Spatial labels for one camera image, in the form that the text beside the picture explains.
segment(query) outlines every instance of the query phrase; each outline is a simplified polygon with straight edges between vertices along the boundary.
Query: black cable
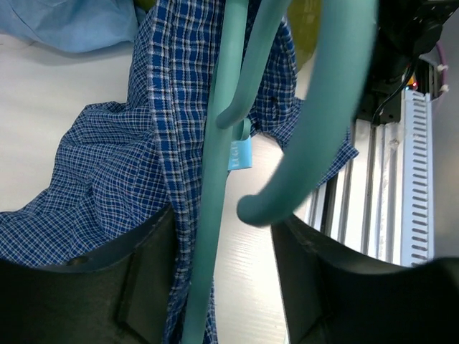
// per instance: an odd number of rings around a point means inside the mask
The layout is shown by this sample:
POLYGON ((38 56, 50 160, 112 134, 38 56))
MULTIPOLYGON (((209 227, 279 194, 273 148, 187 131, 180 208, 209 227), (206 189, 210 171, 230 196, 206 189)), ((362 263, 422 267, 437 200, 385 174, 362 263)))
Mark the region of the black cable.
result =
POLYGON ((405 76, 400 86, 389 97, 387 97, 385 101, 381 103, 380 106, 378 106, 378 108, 373 114, 372 124, 374 124, 374 121, 377 119, 377 117, 381 115, 381 112, 383 111, 387 103, 390 102, 392 99, 394 99, 408 85, 408 82, 410 81, 411 77, 415 73, 417 62, 418 62, 418 58, 416 57, 415 59, 413 59, 412 63, 408 67, 407 72, 405 73, 405 76))

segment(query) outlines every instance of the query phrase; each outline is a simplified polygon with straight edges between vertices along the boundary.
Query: light blue cloth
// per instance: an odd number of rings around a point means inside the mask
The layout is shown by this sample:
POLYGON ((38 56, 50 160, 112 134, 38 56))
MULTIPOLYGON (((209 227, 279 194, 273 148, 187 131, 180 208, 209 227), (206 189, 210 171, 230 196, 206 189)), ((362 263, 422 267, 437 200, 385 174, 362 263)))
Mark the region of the light blue cloth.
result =
POLYGON ((89 52, 133 42, 138 20, 133 0, 0 0, 1 31, 64 52, 89 52))
MULTIPOLYGON (((250 2, 247 38, 259 3, 250 2)), ((181 337, 223 11, 224 0, 159 0, 134 44, 127 103, 88 105, 60 142, 49 188, 23 209, 0 213, 0 257, 36 267, 104 245, 171 204, 178 255, 165 344, 181 337)), ((296 72, 283 21, 249 114, 252 134, 270 135, 281 148, 303 104, 295 97, 296 72)), ((354 156, 347 135, 322 182, 354 156)), ((217 343, 213 297, 204 342, 217 343)))

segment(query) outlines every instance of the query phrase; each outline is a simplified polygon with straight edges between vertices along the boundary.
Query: yellow-green object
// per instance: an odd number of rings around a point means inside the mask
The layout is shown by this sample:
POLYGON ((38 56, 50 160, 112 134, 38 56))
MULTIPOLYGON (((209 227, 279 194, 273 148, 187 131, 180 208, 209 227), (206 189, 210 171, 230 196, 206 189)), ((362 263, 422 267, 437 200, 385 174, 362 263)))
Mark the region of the yellow-green object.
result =
MULTIPOLYGON (((296 63, 300 69, 316 50, 318 30, 321 25, 321 0, 292 0, 287 17, 292 27, 295 43, 296 63)), ((134 3, 148 11, 156 0, 134 0, 134 3)))

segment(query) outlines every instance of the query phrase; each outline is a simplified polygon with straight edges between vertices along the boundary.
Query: blue plaid shirt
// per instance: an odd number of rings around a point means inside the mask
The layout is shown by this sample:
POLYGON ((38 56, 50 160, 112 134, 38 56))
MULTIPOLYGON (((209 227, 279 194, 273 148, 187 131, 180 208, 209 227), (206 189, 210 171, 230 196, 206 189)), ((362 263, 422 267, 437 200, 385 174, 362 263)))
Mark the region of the blue plaid shirt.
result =
MULTIPOLYGON (((260 0, 252 0, 247 36, 260 0)), ((199 215, 207 98, 224 0, 160 0, 136 38, 125 104, 88 105, 62 138, 49 188, 0 213, 0 257, 59 264, 126 233, 172 204, 179 253, 165 343, 178 343, 199 215)), ((250 111, 252 134, 287 146, 301 110, 288 23, 278 30, 250 111)), ((349 135, 330 179, 356 151, 349 135)), ((213 297, 205 343, 217 343, 213 297)))

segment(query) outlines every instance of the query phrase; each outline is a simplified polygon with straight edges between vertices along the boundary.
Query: green plastic hanger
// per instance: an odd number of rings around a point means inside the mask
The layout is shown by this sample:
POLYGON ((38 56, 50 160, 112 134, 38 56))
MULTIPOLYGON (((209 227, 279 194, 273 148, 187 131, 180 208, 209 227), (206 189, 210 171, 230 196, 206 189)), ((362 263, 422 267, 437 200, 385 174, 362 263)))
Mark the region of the green plastic hanger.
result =
MULTIPOLYGON (((204 137, 201 212, 183 344, 201 344, 222 220, 235 125, 255 101, 270 48, 291 0, 262 0, 242 65, 249 0, 227 0, 204 137)), ((338 152, 366 81, 377 23, 377 0, 324 0, 316 65, 297 127, 268 185, 246 196, 237 213, 268 225, 292 214, 338 152)))

